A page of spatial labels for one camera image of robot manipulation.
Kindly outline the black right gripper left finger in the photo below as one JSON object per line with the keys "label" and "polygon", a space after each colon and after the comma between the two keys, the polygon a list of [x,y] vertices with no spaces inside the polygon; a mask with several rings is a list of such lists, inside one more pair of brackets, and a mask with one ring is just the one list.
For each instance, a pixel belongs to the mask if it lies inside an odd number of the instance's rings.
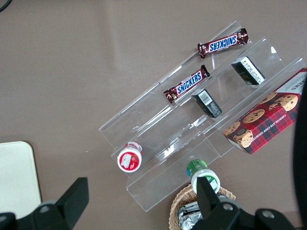
{"label": "black right gripper left finger", "polygon": [[71,230],[89,203],[88,178],[79,177],[56,201],[40,204],[17,219],[12,212],[0,214],[2,230]]}

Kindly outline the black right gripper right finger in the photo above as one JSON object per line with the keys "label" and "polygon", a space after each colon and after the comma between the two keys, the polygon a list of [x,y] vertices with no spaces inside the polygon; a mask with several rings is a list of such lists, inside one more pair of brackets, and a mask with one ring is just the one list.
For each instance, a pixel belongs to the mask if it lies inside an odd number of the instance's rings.
{"label": "black right gripper right finger", "polygon": [[254,215],[230,202],[221,202],[205,177],[197,178],[197,203],[203,219],[195,230],[294,230],[281,212],[260,208]]}

